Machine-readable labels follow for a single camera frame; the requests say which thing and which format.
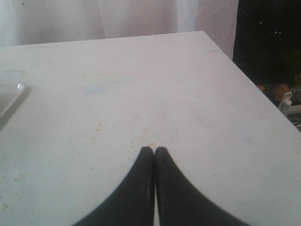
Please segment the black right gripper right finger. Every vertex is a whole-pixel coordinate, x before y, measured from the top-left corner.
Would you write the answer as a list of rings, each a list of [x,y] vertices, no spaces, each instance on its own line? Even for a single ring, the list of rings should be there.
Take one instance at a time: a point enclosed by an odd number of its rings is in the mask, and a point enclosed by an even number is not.
[[[154,154],[161,226],[246,226],[205,197],[181,172],[168,150]]]

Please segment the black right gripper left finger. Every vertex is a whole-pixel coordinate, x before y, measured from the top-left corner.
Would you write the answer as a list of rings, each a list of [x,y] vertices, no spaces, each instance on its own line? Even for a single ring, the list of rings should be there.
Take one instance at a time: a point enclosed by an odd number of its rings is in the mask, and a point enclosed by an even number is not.
[[[123,181],[76,226],[152,226],[155,208],[155,162],[150,147],[142,147]]]

